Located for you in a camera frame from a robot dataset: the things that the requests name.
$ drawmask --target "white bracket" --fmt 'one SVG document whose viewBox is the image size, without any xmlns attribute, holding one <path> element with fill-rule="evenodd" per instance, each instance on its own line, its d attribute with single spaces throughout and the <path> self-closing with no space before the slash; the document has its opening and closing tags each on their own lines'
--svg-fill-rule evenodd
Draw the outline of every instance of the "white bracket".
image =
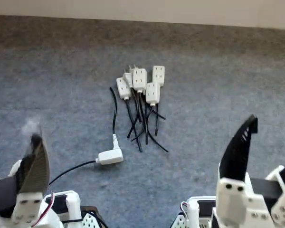
<svg viewBox="0 0 285 228">
<path fill-rule="evenodd" d="M 16 206 L 11 216 L 14 225 L 26 224 L 31 226 L 38 219 L 42 202 L 42 193 L 20 193 L 17 195 Z"/>
</svg>

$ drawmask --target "screw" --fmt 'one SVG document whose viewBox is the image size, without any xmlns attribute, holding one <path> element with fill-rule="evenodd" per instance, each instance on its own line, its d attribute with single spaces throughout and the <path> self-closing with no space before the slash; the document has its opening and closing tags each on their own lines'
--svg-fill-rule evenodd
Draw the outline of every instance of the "screw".
<svg viewBox="0 0 285 228">
<path fill-rule="evenodd" d="M 285 212 L 285 207 L 284 206 L 280 207 L 280 210 L 281 212 Z"/>
<path fill-rule="evenodd" d="M 251 213 L 251 216 L 252 216 L 253 218 L 257 218 L 257 214 L 256 214 L 255 212 L 252 212 L 252 213 Z"/>
<path fill-rule="evenodd" d="M 280 218 L 277 214 L 274 214 L 273 217 L 275 220 L 278 220 Z"/>
<path fill-rule="evenodd" d="M 266 220 L 267 219 L 267 215 L 266 214 L 261 215 L 261 218 Z"/>
</svg>

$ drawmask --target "white wall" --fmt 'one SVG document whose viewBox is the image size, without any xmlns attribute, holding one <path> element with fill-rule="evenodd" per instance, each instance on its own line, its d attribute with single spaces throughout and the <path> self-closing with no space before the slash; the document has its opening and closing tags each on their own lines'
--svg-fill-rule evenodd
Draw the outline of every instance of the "white wall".
<svg viewBox="0 0 285 228">
<path fill-rule="evenodd" d="M 285 0 L 0 0 L 0 14 L 285 29 Z"/>
</svg>

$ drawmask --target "white wire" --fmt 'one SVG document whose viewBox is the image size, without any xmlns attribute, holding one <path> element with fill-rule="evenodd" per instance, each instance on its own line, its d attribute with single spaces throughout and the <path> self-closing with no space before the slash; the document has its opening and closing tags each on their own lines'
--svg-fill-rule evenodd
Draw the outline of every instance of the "white wire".
<svg viewBox="0 0 285 228">
<path fill-rule="evenodd" d="M 183 208 L 183 205 L 185 205 L 185 206 L 188 208 L 188 203 L 185 202 L 185 201 L 183 201 L 182 203 L 180 203 L 180 209 L 181 209 L 181 211 L 184 213 L 185 219 L 188 220 L 189 218 L 188 218 L 187 212 L 186 212 L 186 211 L 184 210 L 184 208 Z"/>
</svg>

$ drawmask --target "white outlet adapter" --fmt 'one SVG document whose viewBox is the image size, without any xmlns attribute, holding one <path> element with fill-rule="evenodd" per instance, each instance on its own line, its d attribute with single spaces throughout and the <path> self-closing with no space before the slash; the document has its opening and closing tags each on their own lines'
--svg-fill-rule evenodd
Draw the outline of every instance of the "white outlet adapter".
<svg viewBox="0 0 285 228">
<path fill-rule="evenodd" d="M 147 84 L 146 102 L 151 106 L 155 106 L 160 101 L 161 85 L 159 83 L 151 82 Z"/>
<path fill-rule="evenodd" d="M 165 82 L 165 67 L 164 66 L 153 66 L 152 82 L 157 82 L 161 86 L 163 86 Z"/>
<path fill-rule="evenodd" d="M 146 69 L 134 69 L 133 70 L 133 88 L 142 93 L 147 87 L 147 71 Z"/>
<path fill-rule="evenodd" d="M 122 77 L 117 78 L 116 82 L 120 98 L 128 100 L 131 97 L 130 87 L 127 85 L 126 81 Z"/>
</svg>

